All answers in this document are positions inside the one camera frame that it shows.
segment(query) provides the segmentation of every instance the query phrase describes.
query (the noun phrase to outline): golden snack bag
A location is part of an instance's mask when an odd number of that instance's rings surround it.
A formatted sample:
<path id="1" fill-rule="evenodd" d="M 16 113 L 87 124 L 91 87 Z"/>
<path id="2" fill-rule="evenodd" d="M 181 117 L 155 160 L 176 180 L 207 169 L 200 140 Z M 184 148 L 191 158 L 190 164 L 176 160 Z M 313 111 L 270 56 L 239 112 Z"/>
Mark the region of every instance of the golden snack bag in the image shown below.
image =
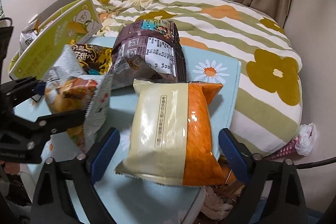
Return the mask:
<path id="1" fill-rule="evenodd" d="M 70 42 L 72 50 L 82 68 L 90 75 L 103 75 L 109 71 L 112 62 L 112 48 L 91 44 Z"/>
<path id="2" fill-rule="evenodd" d="M 139 100 L 129 153 L 115 171 L 165 185 L 224 184 L 208 112 L 223 85 L 134 80 L 133 87 Z"/>
<path id="3" fill-rule="evenodd" d="M 103 125 L 110 99 L 111 76 L 87 75 L 77 62 L 70 45 L 50 69 L 45 100 L 52 113 L 85 110 L 83 125 L 69 128 L 68 135 L 83 151 L 95 142 L 96 132 Z"/>

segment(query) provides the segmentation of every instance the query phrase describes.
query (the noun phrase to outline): white daisy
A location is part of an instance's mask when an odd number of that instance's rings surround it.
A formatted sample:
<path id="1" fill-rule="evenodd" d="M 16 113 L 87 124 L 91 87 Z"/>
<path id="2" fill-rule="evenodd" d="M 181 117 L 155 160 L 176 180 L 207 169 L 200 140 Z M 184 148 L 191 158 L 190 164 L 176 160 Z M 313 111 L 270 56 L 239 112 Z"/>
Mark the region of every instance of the white daisy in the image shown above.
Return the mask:
<path id="1" fill-rule="evenodd" d="M 29 100 L 30 100 L 29 110 L 34 111 L 36 109 L 36 102 L 32 98 L 30 98 Z"/>
<path id="2" fill-rule="evenodd" d="M 126 129 L 120 132 L 120 145 L 122 150 L 128 150 L 130 144 L 131 129 Z"/>
<path id="3" fill-rule="evenodd" d="M 50 136 L 50 140 L 45 143 L 45 146 L 43 148 L 43 151 L 41 153 L 42 161 L 45 161 L 49 157 L 54 157 L 54 140 L 53 135 Z"/>
<path id="4" fill-rule="evenodd" d="M 230 76 L 227 73 L 222 73 L 220 71 L 227 70 L 227 68 L 222 68 L 222 63 L 216 66 L 216 61 L 212 61 L 210 64 L 209 60 L 205 60 L 205 64 L 199 62 L 195 67 L 197 70 L 193 70 L 194 73 L 199 73 L 200 75 L 196 76 L 194 81 L 203 81 L 210 83 L 222 83 L 225 84 L 226 81 L 221 76 Z"/>

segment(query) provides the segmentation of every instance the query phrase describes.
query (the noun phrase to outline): striped bedding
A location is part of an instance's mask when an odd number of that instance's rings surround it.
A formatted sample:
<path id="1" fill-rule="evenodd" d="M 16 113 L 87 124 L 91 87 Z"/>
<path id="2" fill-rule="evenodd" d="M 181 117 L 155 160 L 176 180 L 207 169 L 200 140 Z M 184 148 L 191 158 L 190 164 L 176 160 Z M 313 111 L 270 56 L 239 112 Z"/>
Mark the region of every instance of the striped bedding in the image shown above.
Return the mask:
<path id="1" fill-rule="evenodd" d="M 300 56 L 267 15 L 227 0 L 93 0 L 103 28 L 118 35 L 138 19 L 173 20 L 183 45 L 241 62 L 231 131 L 252 153 L 269 155 L 295 138 L 302 100 Z"/>

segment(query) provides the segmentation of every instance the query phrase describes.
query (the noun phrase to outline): yellow label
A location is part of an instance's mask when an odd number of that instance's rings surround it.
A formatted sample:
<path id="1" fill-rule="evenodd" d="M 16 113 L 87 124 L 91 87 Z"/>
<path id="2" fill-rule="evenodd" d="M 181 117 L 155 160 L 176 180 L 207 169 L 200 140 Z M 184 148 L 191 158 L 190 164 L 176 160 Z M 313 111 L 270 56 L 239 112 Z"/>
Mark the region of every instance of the yellow label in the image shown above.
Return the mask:
<path id="1" fill-rule="evenodd" d="M 71 40 L 85 43 L 101 28 L 92 0 L 82 0 L 44 29 L 11 69 L 10 76 L 42 79 Z"/>

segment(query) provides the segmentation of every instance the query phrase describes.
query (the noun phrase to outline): white plastic bag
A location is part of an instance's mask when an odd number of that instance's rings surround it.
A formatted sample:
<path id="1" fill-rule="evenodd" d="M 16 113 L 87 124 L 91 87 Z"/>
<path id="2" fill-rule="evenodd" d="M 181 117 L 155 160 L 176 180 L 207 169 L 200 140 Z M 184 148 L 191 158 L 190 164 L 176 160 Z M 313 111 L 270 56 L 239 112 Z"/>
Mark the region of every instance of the white plastic bag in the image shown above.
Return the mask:
<path id="1" fill-rule="evenodd" d="M 233 205 L 224 203 L 211 187 L 205 187 L 205 190 L 206 195 L 201 212 L 213 220 L 226 218 L 231 212 Z"/>
<path id="2" fill-rule="evenodd" d="M 316 140 L 317 133 L 315 124 L 310 123 L 308 125 L 300 125 L 300 133 L 298 141 L 295 144 L 296 152 L 302 156 L 308 156 L 313 149 L 314 142 Z"/>

